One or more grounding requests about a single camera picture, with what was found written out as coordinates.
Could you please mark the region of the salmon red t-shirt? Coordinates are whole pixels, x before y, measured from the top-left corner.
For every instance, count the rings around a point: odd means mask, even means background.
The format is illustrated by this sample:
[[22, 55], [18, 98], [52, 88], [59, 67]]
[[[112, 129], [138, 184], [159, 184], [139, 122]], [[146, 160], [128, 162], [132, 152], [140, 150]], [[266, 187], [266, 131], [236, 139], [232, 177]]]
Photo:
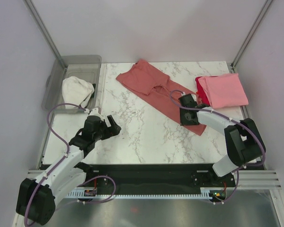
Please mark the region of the salmon red t-shirt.
[[170, 97], [170, 92], [180, 90], [185, 94], [195, 94], [143, 59], [138, 60], [129, 71], [119, 74], [116, 80], [176, 123], [180, 123], [180, 110], [172, 100], [179, 103], [181, 94], [174, 92]]

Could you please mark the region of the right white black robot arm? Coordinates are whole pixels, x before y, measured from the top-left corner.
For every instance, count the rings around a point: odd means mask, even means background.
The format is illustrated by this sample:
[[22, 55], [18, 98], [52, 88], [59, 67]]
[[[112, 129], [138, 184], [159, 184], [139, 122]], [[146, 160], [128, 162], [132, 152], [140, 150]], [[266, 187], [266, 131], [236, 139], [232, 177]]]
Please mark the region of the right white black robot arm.
[[246, 118], [234, 120], [206, 104], [198, 105], [191, 94], [182, 95], [180, 124], [183, 126], [205, 125], [225, 137], [227, 154], [213, 164], [207, 174], [208, 183], [218, 186], [224, 176], [265, 154], [266, 149], [255, 122]]

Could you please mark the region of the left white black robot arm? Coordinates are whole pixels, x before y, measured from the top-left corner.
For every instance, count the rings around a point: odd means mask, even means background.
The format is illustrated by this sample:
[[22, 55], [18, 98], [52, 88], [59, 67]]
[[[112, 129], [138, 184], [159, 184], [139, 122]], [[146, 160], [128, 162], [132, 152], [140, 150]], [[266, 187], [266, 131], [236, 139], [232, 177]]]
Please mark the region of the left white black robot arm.
[[61, 200], [78, 186], [94, 182], [91, 167], [83, 159], [95, 148], [96, 142], [117, 136], [121, 127], [111, 115], [89, 115], [83, 128], [66, 144], [67, 151], [34, 179], [22, 181], [16, 212], [24, 217], [24, 225], [45, 225]]

